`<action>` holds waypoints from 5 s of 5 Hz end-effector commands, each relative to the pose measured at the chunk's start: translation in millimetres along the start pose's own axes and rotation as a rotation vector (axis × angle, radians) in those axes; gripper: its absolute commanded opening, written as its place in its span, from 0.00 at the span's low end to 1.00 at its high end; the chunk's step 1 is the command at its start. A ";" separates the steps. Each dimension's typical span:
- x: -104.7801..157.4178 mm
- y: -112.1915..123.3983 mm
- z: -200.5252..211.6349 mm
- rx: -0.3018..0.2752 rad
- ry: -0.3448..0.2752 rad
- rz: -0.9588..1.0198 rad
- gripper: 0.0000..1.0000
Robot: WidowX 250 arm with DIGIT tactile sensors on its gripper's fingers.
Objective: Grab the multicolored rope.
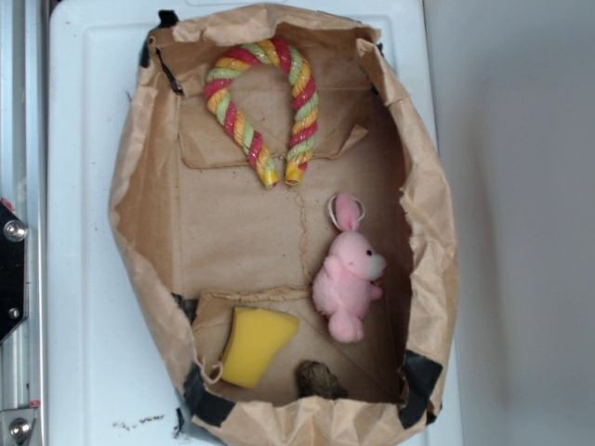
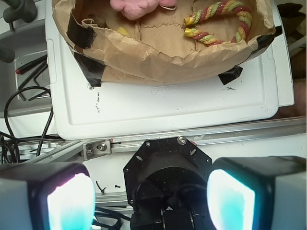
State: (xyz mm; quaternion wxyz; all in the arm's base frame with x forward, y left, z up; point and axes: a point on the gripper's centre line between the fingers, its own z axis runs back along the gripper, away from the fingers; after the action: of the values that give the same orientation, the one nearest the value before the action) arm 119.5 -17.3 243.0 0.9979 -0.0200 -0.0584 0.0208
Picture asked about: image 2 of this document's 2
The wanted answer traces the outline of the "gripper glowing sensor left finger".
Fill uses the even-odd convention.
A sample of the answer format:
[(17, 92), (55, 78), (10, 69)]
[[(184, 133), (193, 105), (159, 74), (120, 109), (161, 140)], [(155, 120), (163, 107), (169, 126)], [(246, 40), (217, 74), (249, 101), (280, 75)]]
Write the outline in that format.
[(2, 230), (89, 230), (94, 210), (94, 184), (82, 163), (0, 167)]

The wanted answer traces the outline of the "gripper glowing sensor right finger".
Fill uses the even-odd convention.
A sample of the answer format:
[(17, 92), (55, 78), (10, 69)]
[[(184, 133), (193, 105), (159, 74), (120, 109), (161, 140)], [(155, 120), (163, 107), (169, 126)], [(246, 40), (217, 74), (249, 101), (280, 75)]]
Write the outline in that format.
[(307, 160), (298, 156), (221, 157), (207, 184), (218, 230), (305, 230)]

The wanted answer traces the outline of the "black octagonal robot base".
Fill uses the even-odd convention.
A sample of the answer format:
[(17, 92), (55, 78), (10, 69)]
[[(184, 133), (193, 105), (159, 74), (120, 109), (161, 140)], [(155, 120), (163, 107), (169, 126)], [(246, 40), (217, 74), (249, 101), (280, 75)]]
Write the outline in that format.
[(212, 159), (184, 137), (145, 141), (123, 169), (132, 230), (213, 230)]

